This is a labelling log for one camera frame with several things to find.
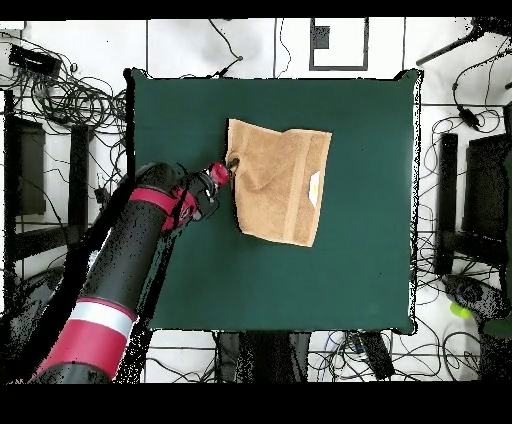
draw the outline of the green object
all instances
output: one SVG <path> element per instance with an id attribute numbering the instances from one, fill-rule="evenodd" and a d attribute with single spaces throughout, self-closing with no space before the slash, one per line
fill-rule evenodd
<path id="1" fill-rule="evenodd" d="M 450 311 L 463 319 L 469 319 L 472 316 L 469 309 L 463 308 L 462 306 L 457 305 L 455 302 L 452 302 L 450 305 Z"/>
<path id="2" fill-rule="evenodd" d="M 314 246 L 243 235 L 229 188 L 176 241 L 153 328 L 408 327 L 413 104 L 418 71 L 397 81 L 135 81 L 136 166 L 224 159 L 227 119 L 332 132 Z"/>

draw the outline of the black cable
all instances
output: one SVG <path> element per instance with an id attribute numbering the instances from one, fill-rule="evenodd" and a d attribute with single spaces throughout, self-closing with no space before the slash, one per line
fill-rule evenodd
<path id="1" fill-rule="evenodd" d="M 283 43 L 283 38 L 282 38 L 282 34 L 283 34 L 283 25 L 284 25 L 284 19 L 285 18 L 282 18 L 282 21 L 281 21 L 281 28 L 279 30 L 279 42 L 281 43 L 281 45 L 284 47 L 284 49 L 286 50 L 286 52 L 288 53 L 288 63 L 286 64 L 286 68 L 281 71 L 279 73 L 279 75 L 277 76 L 277 78 L 280 78 L 282 74 L 284 74 L 285 72 L 288 71 L 288 67 L 290 66 L 290 62 L 292 61 L 292 55 L 290 53 L 290 50 L 288 50 L 288 47 L 286 47 Z"/>
<path id="2" fill-rule="evenodd" d="M 149 358 L 146 358 L 146 361 L 153 361 L 153 362 L 155 362 L 156 364 L 158 364 L 160 367 L 162 367 L 163 369 L 165 369 L 166 371 L 172 372 L 173 374 L 176 374 L 176 375 L 178 375 L 178 376 L 179 376 L 176 380 L 172 381 L 171 383 L 176 383 L 176 382 L 178 382 L 178 381 L 179 381 L 179 380 L 181 380 L 181 379 L 186 380 L 188 383 L 199 383 L 199 381 L 189 380 L 189 379 L 187 378 L 187 376 L 190 376 L 190 375 L 195 375 L 195 376 L 197 376 L 198 380 L 200 380 L 200 379 L 201 379 L 201 376 L 200 376 L 197 372 L 195 372 L 195 371 L 193 371 L 193 372 L 187 372 L 187 373 L 182 373 L 182 372 L 176 371 L 176 370 L 174 370 L 174 369 L 172 369 L 172 368 L 168 367 L 167 365 L 165 365 L 162 361 L 160 361 L 160 360 L 159 360 L 159 359 L 157 359 L 157 358 L 149 357 Z"/>
<path id="3" fill-rule="evenodd" d="M 448 362 L 448 355 L 446 354 L 446 350 L 447 350 L 446 349 L 446 343 L 448 342 L 448 340 L 450 338 L 452 338 L 453 336 L 457 336 L 459 334 L 460 335 L 464 335 L 466 337 L 469 337 L 469 338 L 475 340 L 478 344 L 480 344 L 480 340 L 478 340 L 473 334 L 470 334 L 470 333 L 468 333 L 466 331 L 455 331 L 455 332 L 450 333 L 448 336 L 445 337 L 445 339 L 443 340 L 443 344 L 441 346 L 441 349 L 442 349 L 442 352 L 443 352 L 443 360 L 444 360 L 444 364 L 446 366 L 446 370 L 447 370 L 448 374 L 450 375 L 450 378 L 453 381 L 457 381 L 457 379 L 453 376 L 453 374 L 452 374 L 452 372 L 450 370 L 450 365 L 449 365 L 449 362 Z"/>
<path id="4" fill-rule="evenodd" d="M 48 264 L 48 266 L 47 266 L 47 268 L 46 268 L 46 269 L 47 269 L 47 270 L 48 270 L 48 269 L 50 269 L 50 267 L 52 266 L 52 264 L 53 264 L 55 261 L 57 261 L 58 259 L 62 258 L 63 256 L 66 256 L 67 254 L 68 254 L 68 252 L 65 252 L 65 253 L 63 253 L 62 255 L 57 256 L 54 260 L 52 260 L 52 261 Z"/>
<path id="5" fill-rule="evenodd" d="M 243 60 L 244 59 L 243 56 L 240 56 L 233 52 L 233 49 L 231 48 L 231 43 L 226 38 L 226 36 L 219 30 L 219 28 L 217 28 L 217 26 L 213 23 L 213 21 L 211 19 L 208 19 L 208 22 L 210 22 L 210 25 L 213 27 L 213 29 L 224 39 L 224 41 L 228 45 L 229 52 L 233 55 L 233 57 L 236 59 L 236 61 L 238 62 L 238 61 Z"/>
<path id="6" fill-rule="evenodd" d="M 453 101 L 455 103 L 455 105 L 457 106 L 457 109 L 459 110 L 459 116 L 462 118 L 462 120 L 466 123 L 466 125 L 468 125 L 469 127 L 473 128 L 474 130 L 480 132 L 480 133 L 483 133 L 483 134 L 489 134 L 493 131 L 495 131 L 499 124 L 500 124 L 500 115 L 497 111 L 495 110 L 491 110 L 487 107 L 487 98 L 488 98 L 488 95 L 489 95 L 489 89 L 490 89 L 490 84 L 491 84 L 491 72 L 492 72 L 492 68 L 494 66 L 494 63 L 496 62 L 496 60 L 500 57 L 504 57 L 510 53 L 512 53 L 512 49 L 506 49 L 504 50 L 503 52 L 500 53 L 500 50 L 501 48 L 505 45 L 505 43 L 507 41 L 510 41 L 509 38 L 506 38 L 503 43 L 500 45 L 500 47 L 498 48 L 498 51 L 495 55 L 479 62 L 479 63 L 476 63 L 474 65 L 471 65 L 471 66 L 468 66 L 466 69 L 464 69 L 462 72 L 459 73 L 459 75 L 457 76 L 457 78 L 455 79 L 455 82 L 453 83 L 452 85 L 452 95 L 453 95 Z M 489 62 L 492 60 L 492 63 L 491 63 L 491 67 L 489 69 L 489 78 L 488 78 L 488 81 L 487 81 L 487 91 L 486 91 L 486 94 L 485 94 L 485 109 L 486 109 L 486 112 L 492 114 L 493 116 L 495 116 L 496 118 L 498 118 L 498 122 L 496 123 L 496 126 L 492 129 L 492 130 L 487 130 L 487 131 L 484 131 L 482 130 L 481 128 L 485 125 L 485 120 L 483 123 L 480 123 L 480 121 L 478 120 L 477 116 L 471 112 L 469 109 L 466 109 L 466 108 L 463 108 L 457 101 L 457 97 L 456 97 L 456 94 L 455 92 L 457 91 L 457 88 L 459 86 L 459 79 L 462 77 L 462 75 L 464 73 L 466 73 L 467 71 L 469 71 L 470 69 L 473 69 L 473 68 L 476 68 L 478 66 L 482 66 L 484 65 L 485 63 Z"/>

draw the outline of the white tag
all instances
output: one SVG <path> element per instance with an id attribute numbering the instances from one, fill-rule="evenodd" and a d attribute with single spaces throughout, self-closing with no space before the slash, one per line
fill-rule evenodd
<path id="1" fill-rule="evenodd" d="M 320 185 L 320 171 L 313 174 L 309 180 L 309 201 L 316 208 L 316 201 L 318 199 L 318 186 Z"/>

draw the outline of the power adapter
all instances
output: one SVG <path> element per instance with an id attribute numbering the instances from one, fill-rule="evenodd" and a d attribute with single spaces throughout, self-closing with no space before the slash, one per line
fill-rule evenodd
<path id="1" fill-rule="evenodd" d="M 104 207 L 110 200 L 110 193 L 105 187 L 95 189 L 94 196 L 96 197 L 96 202 L 98 202 L 102 207 Z"/>
<path id="2" fill-rule="evenodd" d="M 478 131 L 480 129 L 478 118 L 473 112 L 471 112 L 469 109 L 463 108 L 462 106 L 457 106 L 457 109 L 459 110 L 459 117 L 462 119 L 462 122 L 474 130 Z"/>

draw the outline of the brown towel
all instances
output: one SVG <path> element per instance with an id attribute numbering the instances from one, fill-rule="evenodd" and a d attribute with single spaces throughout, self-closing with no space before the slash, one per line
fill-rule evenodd
<path id="1" fill-rule="evenodd" d="M 331 134 L 283 133 L 230 119 L 226 163 L 234 172 L 238 223 L 244 234 L 311 247 L 322 204 Z"/>

